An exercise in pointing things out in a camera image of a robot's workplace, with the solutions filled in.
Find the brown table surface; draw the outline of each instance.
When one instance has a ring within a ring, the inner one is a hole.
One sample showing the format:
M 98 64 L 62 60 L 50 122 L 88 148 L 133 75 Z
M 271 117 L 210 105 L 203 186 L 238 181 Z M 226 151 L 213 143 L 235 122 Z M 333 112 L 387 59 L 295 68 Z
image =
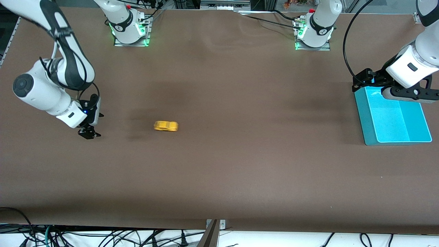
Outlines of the brown table surface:
M 364 145 L 342 55 L 352 15 L 330 52 L 312 52 L 232 11 L 166 11 L 149 47 L 114 47 L 100 9 L 64 10 L 96 70 L 103 136 L 14 96 L 53 46 L 22 21 L 0 70 L 1 205 L 38 224 L 439 233 L 439 105 L 424 105 L 432 143 Z M 359 16 L 353 70 L 379 69 L 422 30 L 411 15 Z M 154 131 L 157 120 L 179 131 Z

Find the green cable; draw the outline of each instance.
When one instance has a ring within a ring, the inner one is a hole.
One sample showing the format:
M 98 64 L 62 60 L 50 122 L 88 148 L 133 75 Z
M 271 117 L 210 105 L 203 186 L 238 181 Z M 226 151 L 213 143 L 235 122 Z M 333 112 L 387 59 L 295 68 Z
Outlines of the green cable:
M 48 226 L 46 228 L 46 233 L 44 234 L 44 241 L 46 242 L 46 247 L 50 247 L 49 246 L 49 228 L 50 228 L 50 226 Z

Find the yellow toy car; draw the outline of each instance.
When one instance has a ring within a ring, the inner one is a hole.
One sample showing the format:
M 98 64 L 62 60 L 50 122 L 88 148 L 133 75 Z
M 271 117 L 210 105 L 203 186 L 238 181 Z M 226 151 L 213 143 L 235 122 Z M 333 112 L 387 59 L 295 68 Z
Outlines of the yellow toy car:
M 156 121 L 154 123 L 154 129 L 157 131 L 177 131 L 178 123 L 168 121 Z

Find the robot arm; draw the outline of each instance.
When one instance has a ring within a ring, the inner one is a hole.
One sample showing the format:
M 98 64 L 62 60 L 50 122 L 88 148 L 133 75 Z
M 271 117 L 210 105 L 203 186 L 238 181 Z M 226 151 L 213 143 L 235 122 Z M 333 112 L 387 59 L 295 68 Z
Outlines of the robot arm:
M 97 124 L 100 98 L 72 100 L 65 89 L 83 91 L 94 80 L 94 69 L 85 57 L 72 28 L 56 3 L 49 0 L 0 0 L 0 4 L 43 28 L 55 41 L 52 59 L 41 59 L 13 83 L 15 95 L 27 104 L 44 110 L 69 127 Z M 54 58 L 58 47 L 62 58 Z
M 386 99 L 433 103 L 439 90 L 431 89 L 432 74 L 439 70 L 439 2 L 416 1 L 425 30 L 387 61 L 381 70 L 365 69 L 353 78 L 353 91 L 365 86 L 383 87 Z M 426 87 L 420 81 L 427 81 Z
M 335 21 L 342 9 L 340 0 L 321 0 L 314 13 L 300 17 L 305 20 L 305 25 L 297 38 L 309 47 L 323 46 L 331 38 Z
M 94 0 L 101 7 L 112 29 L 113 35 L 124 44 L 132 44 L 145 36 L 143 21 L 145 14 L 117 0 Z

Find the blue tray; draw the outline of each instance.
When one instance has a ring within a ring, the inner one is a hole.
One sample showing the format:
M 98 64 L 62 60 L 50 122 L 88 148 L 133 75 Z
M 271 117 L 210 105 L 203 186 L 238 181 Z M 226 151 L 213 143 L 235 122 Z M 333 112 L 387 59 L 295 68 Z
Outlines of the blue tray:
M 413 145 L 431 142 L 422 106 L 417 102 L 388 100 L 380 87 L 355 92 L 366 145 Z

